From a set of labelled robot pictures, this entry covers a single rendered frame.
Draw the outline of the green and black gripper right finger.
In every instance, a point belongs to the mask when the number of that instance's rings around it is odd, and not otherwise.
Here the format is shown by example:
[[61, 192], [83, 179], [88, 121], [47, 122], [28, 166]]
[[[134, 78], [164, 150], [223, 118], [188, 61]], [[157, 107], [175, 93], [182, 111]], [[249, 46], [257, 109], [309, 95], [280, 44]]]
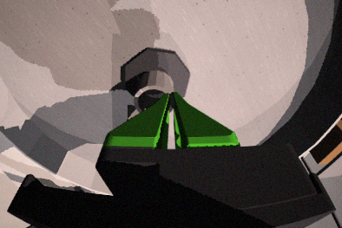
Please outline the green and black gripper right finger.
[[240, 147], [236, 133], [174, 92], [175, 149]]

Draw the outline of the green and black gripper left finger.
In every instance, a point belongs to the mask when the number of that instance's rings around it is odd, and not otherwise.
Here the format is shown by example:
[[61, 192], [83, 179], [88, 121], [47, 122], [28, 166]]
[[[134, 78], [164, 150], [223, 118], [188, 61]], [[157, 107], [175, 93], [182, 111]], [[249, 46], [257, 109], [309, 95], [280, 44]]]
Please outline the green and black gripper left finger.
[[169, 97], [164, 93], [159, 100], [133, 118], [110, 131], [104, 147], [155, 147], [168, 149]]

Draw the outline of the grey metal bushing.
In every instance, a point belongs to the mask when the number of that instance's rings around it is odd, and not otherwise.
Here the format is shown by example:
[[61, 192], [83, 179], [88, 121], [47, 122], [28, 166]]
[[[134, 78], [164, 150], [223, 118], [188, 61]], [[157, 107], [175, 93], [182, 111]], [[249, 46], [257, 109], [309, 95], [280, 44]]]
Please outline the grey metal bushing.
[[137, 111], [140, 113], [159, 100], [159, 98], [150, 97], [145, 94], [145, 91], [150, 89], [157, 89], [168, 93], [169, 113], [172, 112], [174, 108], [174, 83], [169, 75], [159, 70], [149, 71], [140, 78], [134, 98]]

